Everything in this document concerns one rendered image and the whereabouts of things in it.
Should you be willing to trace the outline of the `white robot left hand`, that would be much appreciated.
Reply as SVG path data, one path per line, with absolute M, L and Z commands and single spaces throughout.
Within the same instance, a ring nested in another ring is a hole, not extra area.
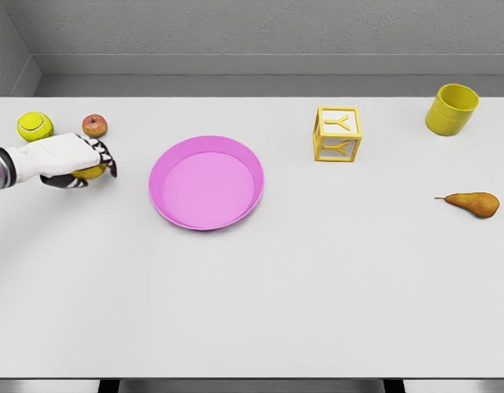
M 95 166 L 107 167 L 111 176 L 117 177 L 116 161 L 106 144 L 96 138 L 66 133 L 39 143 L 42 164 L 39 177 L 45 185 L 62 189 L 87 187 L 88 180 L 75 172 Z

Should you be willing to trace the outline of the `yellow lemon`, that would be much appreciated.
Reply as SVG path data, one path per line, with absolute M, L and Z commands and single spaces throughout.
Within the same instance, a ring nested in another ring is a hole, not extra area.
M 80 180 L 93 180 L 100 177 L 107 169 L 107 165 L 95 165 L 87 169 L 76 170 L 71 174 Z

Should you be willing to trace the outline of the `pink round plate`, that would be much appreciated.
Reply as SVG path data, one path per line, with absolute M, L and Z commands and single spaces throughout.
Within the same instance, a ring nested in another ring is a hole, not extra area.
M 250 213 L 264 186 L 262 164 L 250 148 L 231 138 L 199 136 L 175 144 L 157 159 L 148 191 L 165 219 L 208 231 Z

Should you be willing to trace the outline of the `red apple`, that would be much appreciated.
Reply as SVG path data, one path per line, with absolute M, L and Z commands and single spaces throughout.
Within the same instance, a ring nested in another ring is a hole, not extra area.
M 107 133 L 108 125 L 106 119 L 99 114 L 87 115 L 81 128 L 83 132 L 91 138 L 100 138 Z

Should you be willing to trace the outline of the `yellow tennis ball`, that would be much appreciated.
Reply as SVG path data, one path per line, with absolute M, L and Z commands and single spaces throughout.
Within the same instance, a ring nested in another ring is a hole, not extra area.
M 54 134 L 51 119 L 42 112 L 30 111 L 17 120 L 17 132 L 27 142 L 49 138 Z

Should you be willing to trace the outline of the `yellow letter Y block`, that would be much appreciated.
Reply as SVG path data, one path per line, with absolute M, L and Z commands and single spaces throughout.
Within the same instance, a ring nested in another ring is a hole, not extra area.
M 312 136 L 315 161 L 353 162 L 362 140 L 358 108 L 318 106 Z

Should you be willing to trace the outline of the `yellow cup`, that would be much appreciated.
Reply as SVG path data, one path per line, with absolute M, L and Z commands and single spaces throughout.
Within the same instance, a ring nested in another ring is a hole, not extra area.
M 444 137 L 457 135 L 479 105 L 477 93 L 461 84 L 443 85 L 425 117 L 427 128 Z

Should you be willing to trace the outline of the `brown pear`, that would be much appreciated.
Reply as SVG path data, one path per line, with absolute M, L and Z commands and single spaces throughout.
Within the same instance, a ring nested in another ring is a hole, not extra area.
M 501 205 L 498 198 L 488 192 L 453 193 L 444 197 L 436 196 L 435 199 L 467 210 L 480 219 L 493 217 Z

